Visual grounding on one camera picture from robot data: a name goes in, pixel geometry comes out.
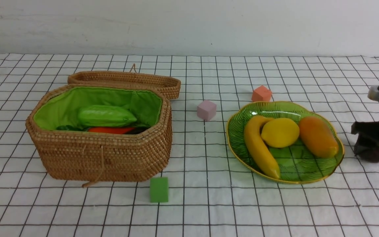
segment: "orange cube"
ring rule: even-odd
[[[253,102],[255,102],[255,101],[267,101],[267,102],[269,102],[271,99],[271,94],[272,94],[271,90],[267,89],[267,87],[260,86],[253,91],[251,100]]]

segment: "orange vegetable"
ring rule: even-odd
[[[339,151],[339,145],[328,125],[315,116],[304,117],[299,121],[299,137],[311,151],[320,158],[334,157]]]
[[[111,133],[111,134],[125,134],[131,130],[135,129],[134,127],[92,127],[89,128],[88,132],[99,132],[99,133]]]

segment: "basket string loop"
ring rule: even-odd
[[[136,64],[135,64],[135,63],[133,63],[133,66],[131,67],[130,72],[131,72],[133,69],[134,69],[134,72],[137,73],[137,71],[136,71]]]
[[[90,181],[90,182],[83,184],[82,185],[83,188],[88,188],[88,187],[96,184],[99,181],[100,177],[102,176],[103,172],[105,171],[105,159],[103,157],[103,146],[101,146],[101,156],[100,157],[101,157],[101,171],[100,171],[99,175],[97,176],[97,178],[94,181]]]

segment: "white wall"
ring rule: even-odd
[[[0,0],[0,53],[379,56],[379,0]]]

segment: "banana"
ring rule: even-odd
[[[280,179],[279,165],[260,135],[260,128],[272,119],[261,115],[252,117],[244,128],[244,139],[248,152],[261,171],[268,177]]]

